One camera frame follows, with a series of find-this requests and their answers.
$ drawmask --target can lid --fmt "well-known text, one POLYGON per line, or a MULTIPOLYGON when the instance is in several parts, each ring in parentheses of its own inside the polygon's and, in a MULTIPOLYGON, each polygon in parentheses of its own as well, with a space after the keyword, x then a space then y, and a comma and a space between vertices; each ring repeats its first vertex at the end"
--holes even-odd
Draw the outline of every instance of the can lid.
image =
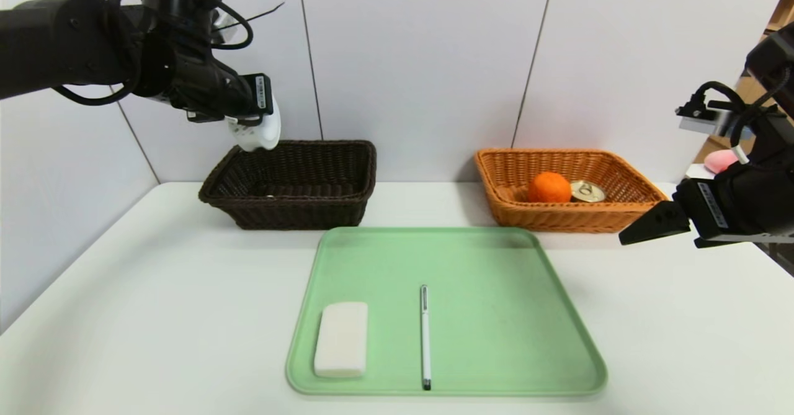
POLYGON ((578 201, 586 203, 601 203, 607 199, 607 194, 598 185, 590 181, 573 181, 571 183, 571 194, 578 201))

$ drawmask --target brown wicker basket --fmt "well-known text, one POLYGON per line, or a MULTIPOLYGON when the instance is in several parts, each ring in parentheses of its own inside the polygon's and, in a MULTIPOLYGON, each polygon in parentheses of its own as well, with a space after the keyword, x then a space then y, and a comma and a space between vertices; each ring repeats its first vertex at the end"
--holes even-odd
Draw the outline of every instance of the brown wicker basket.
POLYGON ((475 156, 491 212, 502 226, 532 231, 616 232, 667 199, 615 154, 597 149, 482 149, 475 156), (530 203, 527 189, 540 172, 598 184, 602 203, 530 203))
POLYGON ((234 147, 198 199, 243 229, 357 226, 375 188, 369 141, 281 141, 273 150, 234 147))

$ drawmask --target pen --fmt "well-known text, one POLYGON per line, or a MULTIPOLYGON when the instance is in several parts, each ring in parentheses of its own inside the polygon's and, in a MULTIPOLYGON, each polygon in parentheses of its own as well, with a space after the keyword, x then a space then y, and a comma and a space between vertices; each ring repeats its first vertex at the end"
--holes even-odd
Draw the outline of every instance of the pen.
POLYGON ((427 305, 427 285, 419 289, 422 310, 422 389, 430 390, 430 310, 427 305))

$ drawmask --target pink object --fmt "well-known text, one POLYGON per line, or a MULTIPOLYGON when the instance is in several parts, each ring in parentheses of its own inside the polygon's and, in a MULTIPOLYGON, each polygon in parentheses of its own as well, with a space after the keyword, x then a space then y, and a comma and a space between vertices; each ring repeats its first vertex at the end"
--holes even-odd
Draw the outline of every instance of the pink object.
POLYGON ((712 174, 720 174, 725 171, 728 166, 735 163, 735 161, 738 161, 738 158, 734 152, 729 149, 721 149, 720 151, 709 154, 703 163, 712 174))

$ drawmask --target orange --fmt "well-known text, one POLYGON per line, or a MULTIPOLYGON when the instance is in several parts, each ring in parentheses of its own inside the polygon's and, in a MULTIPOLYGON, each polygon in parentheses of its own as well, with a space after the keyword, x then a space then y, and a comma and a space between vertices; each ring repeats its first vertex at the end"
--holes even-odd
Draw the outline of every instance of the orange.
POLYGON ((561 174, 542 172, 530 182, 527 197, 532 203, 568 203, 571 184, 561 174))

